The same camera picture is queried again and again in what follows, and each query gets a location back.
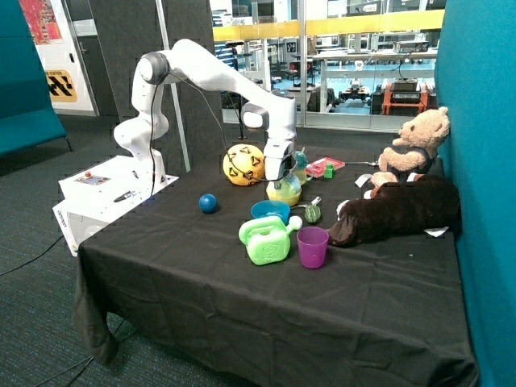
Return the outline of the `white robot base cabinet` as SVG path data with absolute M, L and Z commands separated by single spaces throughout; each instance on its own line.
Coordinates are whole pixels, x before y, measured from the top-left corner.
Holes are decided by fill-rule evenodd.
M 178 179 L 132 156 L 115 156 L 59 181 L 53 213 L 73 256 L 79 245 Z

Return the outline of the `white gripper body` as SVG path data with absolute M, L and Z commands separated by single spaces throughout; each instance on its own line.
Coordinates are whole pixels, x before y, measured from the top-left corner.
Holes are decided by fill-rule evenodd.
M 268 139 L 264 147 L 265 177 L 279 181 L 297 167 L 292 140 Z

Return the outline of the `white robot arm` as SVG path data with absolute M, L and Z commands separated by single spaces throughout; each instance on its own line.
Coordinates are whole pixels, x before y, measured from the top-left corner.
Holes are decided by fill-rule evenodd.
M 151 193 L 165 179 L 161 154 L 151 142 L 169 129 L 161 112 L 164 85 L 188 79 L 207 91 L 234 92 L 245 99 L 243 123 L 252 130 L 265 130 L 267 181 L 280 188 L 294 171 L 297 105 L 292 94 L 268 92 L 224 64 L 192 40 L 177 41 L 170 50 L 149 52 L 139 60 L 132 83 L 131 104 L 137 116 L 114 129 L 117 143 L 135 158 L 139 187 Z

